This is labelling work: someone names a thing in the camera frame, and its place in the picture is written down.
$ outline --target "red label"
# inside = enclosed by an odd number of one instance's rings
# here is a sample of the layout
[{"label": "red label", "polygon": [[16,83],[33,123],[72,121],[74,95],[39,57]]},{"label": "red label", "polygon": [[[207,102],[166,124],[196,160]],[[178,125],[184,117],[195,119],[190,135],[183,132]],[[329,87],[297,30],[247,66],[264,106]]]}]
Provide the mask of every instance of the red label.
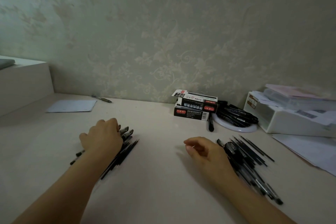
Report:
[{"label": "red label", "polygon": [[214,111],[215,110],[215,108],[209,107],[209,106],[205,106],[204,109],[205,110],[209,110],[209,111]]},{"label": "red label", "polygon": [[177,109],[176,112],[177,112],[177,113],[186,113],[185,110],[180,110],[180,109]]}]

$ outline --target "person's left hand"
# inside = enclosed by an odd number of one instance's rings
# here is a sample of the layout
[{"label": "person's left hand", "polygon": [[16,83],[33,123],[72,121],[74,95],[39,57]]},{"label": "person's left hand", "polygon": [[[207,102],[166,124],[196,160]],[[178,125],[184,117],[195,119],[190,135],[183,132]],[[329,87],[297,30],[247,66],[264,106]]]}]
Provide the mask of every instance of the person's left hand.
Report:
[{"label": "person's left hand", "polygon": [[108,121],[99,120],[95,126],[90,128],[88,134],[81,133],[79,139],[85,151],[105,148],[118,153],[123,144],[123,139],[119,134],[119,125],[115,118]]}]

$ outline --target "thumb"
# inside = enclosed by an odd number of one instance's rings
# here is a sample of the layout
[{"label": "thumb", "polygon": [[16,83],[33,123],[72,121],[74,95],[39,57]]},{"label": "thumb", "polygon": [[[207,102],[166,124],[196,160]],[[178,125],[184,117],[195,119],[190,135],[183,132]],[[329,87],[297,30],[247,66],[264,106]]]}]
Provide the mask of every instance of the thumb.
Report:
[{"label": "thumb", "polygon": [[197,165],[203,164],[204,161],[203,158],[198,154],[198,152],[193,147],[186,145],[185,149],[187,150],[187,153],[196,162]]}]

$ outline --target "barcode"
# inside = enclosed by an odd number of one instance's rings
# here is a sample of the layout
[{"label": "barcode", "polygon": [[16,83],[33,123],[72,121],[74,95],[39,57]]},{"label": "barcode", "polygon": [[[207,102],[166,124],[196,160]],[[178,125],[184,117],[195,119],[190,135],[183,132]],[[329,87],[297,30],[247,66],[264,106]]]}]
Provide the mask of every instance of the barcode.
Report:
[{"label": "barcode", "polygon": [[209,117],[209,113],[208,112],[203,112],[203,114],[202,114],[202,120],[207,121],[208,117]]}]

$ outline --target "pile of pens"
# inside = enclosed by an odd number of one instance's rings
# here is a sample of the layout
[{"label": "pile of pens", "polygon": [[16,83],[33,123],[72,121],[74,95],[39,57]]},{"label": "pile of pens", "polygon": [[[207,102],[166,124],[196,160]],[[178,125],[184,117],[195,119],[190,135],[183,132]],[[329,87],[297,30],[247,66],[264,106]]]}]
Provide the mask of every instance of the pile of pens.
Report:
[{"label": "pile of pens", "polygon": [[234,105],[228,105],[227,101],[218,101],[216,115],[230,124],[246,128],[251,124],[258,124],[258,118]]},{"label": "pile of pens", "polygon": [[[259,147],[257,147],[250,140],[240,136],[244,141],[246,141],[252,148],[254,148],[262,156],[269,158],[271,161],[274,160],[264,153]],[[233,137],[235,140],[231,139],[231,142],[226,143],[225,145],[221,140],[217,140],[217,144],[224,148],[225,153],[230,161],[231,166],[233,167],[236,174],[241,177],[246,183],[252,186],[257,192],[263,196],[267,195],[271,200],[274,200],[278,205],[282,205],[283,201],[275,193],[272,187],[266,183],[258,172],[255,170],[255,166],[265,165],[266,162],[256,154],[247,144],[242,140]]]},{"label": "pile of pens", "polygon": [[[123,139],[123,145],[121,147],[121,150],[119,153],[114,157],[114,159],[111,161],[111,163],[108,165],[108,167],[105,169],[105,171],[100,176],[100,179],[104,179],[104,177],[108,174],[109,171],[112,171],[115,166],[121,165],[121,163],[125,160],[125,158],[128,156],[128,154],[132,151],[132,149],[137,145],[138,140],[131,142],[132,134],[134,130],[128,131],[129,127],[125,127],[123,129],[120,129],[121,126],[119,125],[119,133],[121,135],[121,138]],[[76,158],[71,161],[70,165],[76,162],[80,158],[80,156],[85,152],[85,150],[82,150],[78,153],[76,153]]]}]

